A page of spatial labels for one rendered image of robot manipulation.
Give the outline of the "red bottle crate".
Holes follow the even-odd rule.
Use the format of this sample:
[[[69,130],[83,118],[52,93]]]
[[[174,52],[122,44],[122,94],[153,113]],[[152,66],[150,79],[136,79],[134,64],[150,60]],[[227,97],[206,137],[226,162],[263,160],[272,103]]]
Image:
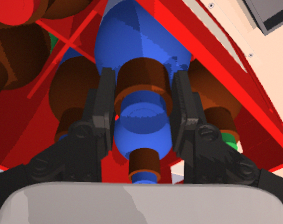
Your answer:
[[[206,6],[200,0],[136,1],[192,53],[191,61],[197,58],[244,106],[234,120],[242,154],[259,169],[283,168],[283,121],[242,50]],[[0,92],[1,170],[25,165],[55,143],[59,121],[49,106],[50,84],[69,47],[95,63],[94,45],[107,2],[93,0],[74,16],[35,22],[59,40],[31,83]],[[158,184],[172,184],[171,166],[181,161],[171,148],[160,160]],[[101,167],[102,182],[132,183],[129,160],[117,149],[114,137]]]

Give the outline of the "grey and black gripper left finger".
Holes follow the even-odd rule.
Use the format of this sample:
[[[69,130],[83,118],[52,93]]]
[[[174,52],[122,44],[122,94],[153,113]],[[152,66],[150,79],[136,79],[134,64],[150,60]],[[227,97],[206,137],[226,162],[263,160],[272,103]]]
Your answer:
[[[103,67],[98,89],[89,88],[82,119],[70,125],[68,135],[28,164],[0,172],[0,209],[10,194],[25,186],[58,181],[102,182],[101,160],[113,147],[115,92],[115,70]]]

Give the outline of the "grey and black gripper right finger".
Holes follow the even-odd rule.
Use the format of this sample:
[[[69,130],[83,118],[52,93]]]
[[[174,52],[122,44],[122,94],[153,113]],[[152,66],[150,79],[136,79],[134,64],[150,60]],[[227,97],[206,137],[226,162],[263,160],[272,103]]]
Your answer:
[[[184,161],[183,184],[257,187],[283,203],[283,177],[258,169],[252,160],[222,140],[219,128],[207,123],[200,95],[192,92],[187,71],[174,72],[171,94],[172,149]]]

